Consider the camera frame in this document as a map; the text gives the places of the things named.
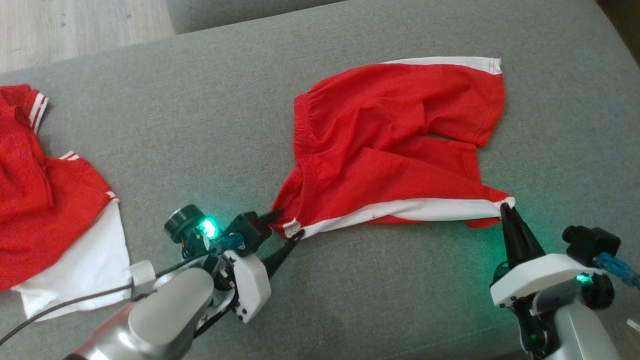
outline cable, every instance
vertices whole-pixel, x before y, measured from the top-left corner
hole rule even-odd
[[[602,252],[595,263],[598,268],[604,269],[610,274],[619,277],[625,284],[640,289],[640,273],[633,271],[631,266],[624,261],[608,252]]]
[[[128,284],[128,285],[121,286],[119,288],[103,291],[101,293],[95,293],[95,294],[79,297],[77,299],[65,301],[65,302],[63,302],[61,304],[52,306],[49,309],[43,310],[43,311],[37,313],[36,315],[33,315],[29,320],[27,320],[27,321],[23,322],[22,324],[18,325],[14,330],[11,330],[7,335],[5,335],[0,340],[0,346],[2,346],[4,343],[6,343],[6,341],[9,340],[13,335],[16,335],[20,330],[24,329],[27,325],[31,324],[32,322],[38,320],[39,318],[41,318],[41,317],[43,317],[45,315],[51,314],[55,310],[62,309],[63,307],[66,307],[66,306],[69,306],[69,305],[77,304],[78,302],[94,299],[94,298],[97,298],[97,297],[103,297],[103,296],[106,296],[106,295],[117,293],[117,292],[123,291],[123,290],[128,290],[128,289],[131,289],[131,288],[133,288],[133,284]]]
[[[171,266],[170,268],[167,268],[166,270],[163,270],[163,271],[160,271],[160,272],[156,273],[156,279],[159,278],[159,277],[162,277],[162,276],[164,276],[166,274],[169,274],[170,272],[172,272],[174,270],[177,270],[177,269],[183,267],[184,265],[186,265],[186,264],[188,264],[188,263],[190,263],[190,262],[192,262],[194,260],[197,260],[197,259],[201,258],[202,256],[206,256],[206,255],[212,254],[214,252],[216,252],[216,250],[212,249],[212,250],[207,251],[207,252],[205,252],[205,253],[203,253],[201,255],[192,256],[191,258],[186,259],[186,260],[182,261],[181,263],[178,263],[176,265]],[[58,305],[52,306],[49,309],[45,309],[45,310],[37,313],[36,315],[33,315],[31,318],[29,318],[28,320],[26,320],[22,324],[18,325],[15,329],[11,330],[7,335],[5,335],[0,340],[0,346],[2,346],[4,343],[6,343],[6,341],[9,340],[13,335],[16,335],[20,330],[24,329],[29,324],[35,322],[36,320],[38,320],[39,318],[41,318],[43,316],[51,314],[52,312],[54,312],[56,310],[62,309],[63,307],[67,307],[69,305],[77,304],[78,302],[95,299],[97,297],[103,297],[103,296],[106,296],[106,295],[117,293],[119,291],[128,290],[128,289],[131,289],[131,288],[133,288],[133,283],[121,286],[119,288],[114,288],[114,289],[102,291],[100,293],[95,293],[95,294],[79,297],[77,299],[65,301],[65,302],[62,302],[62,303],[60,303]]]

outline gray fabric surface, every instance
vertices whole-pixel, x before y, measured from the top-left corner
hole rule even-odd
[[[516,197],[549,252],[570,224],[623,239],[640,267],[640,71],[594,2],[347,1],[23,70],[51,98],[40,139],[91,161],[122,200],[131,259],[164,268],[162,232],[198,204],[226,223],[267,210],[289,171],[292,100],[366,63],[502,58],[504,116],[479,151],[486,184]],[[488,359],[516,350],[515,319],[492,306],[499,226],[359,225],[301,243],[250,324],[227,316],[187,359]],[[640,318],[619,287],[608,327]],[[2,359],[61,359],[117,306],[23,330]],[[23,320],[0,293],[0,332]]]
[[[176,34],[294,12],[343,0],[167,0]]]

